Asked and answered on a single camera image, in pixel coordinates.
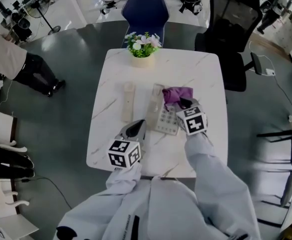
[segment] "gray sleeve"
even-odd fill
[[[112,172],[106,182],[105,191],[91,196],[65,214],[57,227],[54,240],[59,240],[57,232],[63,228],[76,232],[76,239],[79,240],[102,239],[123,199],[139,182],[141,167],[140,163],[136,163],[129,170],[116,169]]]
[[[259,240],[260,232],[247,185],[219,158],[205,134],[189,136],[188,161],[196,171],[195,194],[205,217],[221,232],[232,236],[241,230]]]

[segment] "purple cloth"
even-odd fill
[[[162,93],[164,95],[165,109],[167,109],[166,104],[178,103],[180,105],[180,97],[192,98],[194,90],[190,87],[170,87],[163,89]]]

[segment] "flower pot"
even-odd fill
[[[132,56],[131,58],[131,65],[135,68],[151,68],[155,64],[155,56],[154,54],[150,54],[148,57],[145,58],[138,58]]]

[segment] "blue chair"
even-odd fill
[[[163,44],[164,27],[169,19],[169,11],[164,0],[128,0],[121,14],[129,23],[126,34],[136,32],[137,35],[157,34]]]

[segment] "electrical cable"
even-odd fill
[[[265,77],[272,77],[272,75],[271,74],[261,74],[262,76],[265,76]]]
[[[43,176],[40,176],[40,175],[38,175],[38,176],[39,176],[39,178],[34,178],[34,179],[25,178],[25,179],[20,179],[20,180],[14,180],[14,182],[27,183],[27,182],[34,182],[34,181],[37,181],[37,180],[48,180],[48,181],[50,181],[55,186],[55,188],[61,194],[62,198],[64,199],[64,201],[67,204],[67,206],[69,207],[69,209],[72,209],[72,207],[70,206],[69,202],[67,201],[65,195],[62,193],[62,191],[59,189],[59,187],[50,178],[43,177]],[[3,181],[3,180],[0,180],[0,182],[11,182],[11,181],[8,181],[8,180]]]
[[[252,41],[250,41],[250,43],[249,43],[249,50],[252,52],[252,53],[255,53],[255,52],[253,52],[251,49],[250,49],[250,45],[251,45],[251,43],[252,43]],[[278,83],[278,80],[277,80],[277,77],[276,77],[276,70],[275,70],[275,66],[274,66],[274,64],[272,63],[272,61],[271,61],[271,59],[269,59],[267,56],[265,56],[265,55],[257,55],[258,57],[266,57],[269,61],[270,61],[270,63],[271,63],[271,65],[272,65],[272,68],[273,68],[273,70],[274,70],[274,74],[273,74],[273,76],[275,77],[275,80],[276,80],[276,83],[277,83],[277,86],[280,88],[280,90],[282,90],[282,92],[285,94],[285,96],[287,97],[287,99],[288,99],[288,101],[290,102],[290,104],[291,104],[291,106],[292,106],[292,101],[290,100],[290,98],[288,97],[288,95],[286,94],[286,92],[282,89],[282,87],[279,85],[279,83]]]
[[[11,84],[12,84],[12,80],[10,81],[10,85],[9,85],[9,87],[8,87],[8,90],[7,90],[7,96],[6,96],[6,99],[3,100],[3,101],[1,101],[1,102],[0,102],[0,105],[8,100],[8,93],[9,93],[9,89],[10,89],[10,87],[11,87]]]
[[[30,42],[33,41],[35,39],[35,37],[37,36],[39,27],[44,27],[44,24],[41,22],[41,18],[39,18],[39,20],[40,20],[40,22],[38,24],[36,35],[30,40]]]

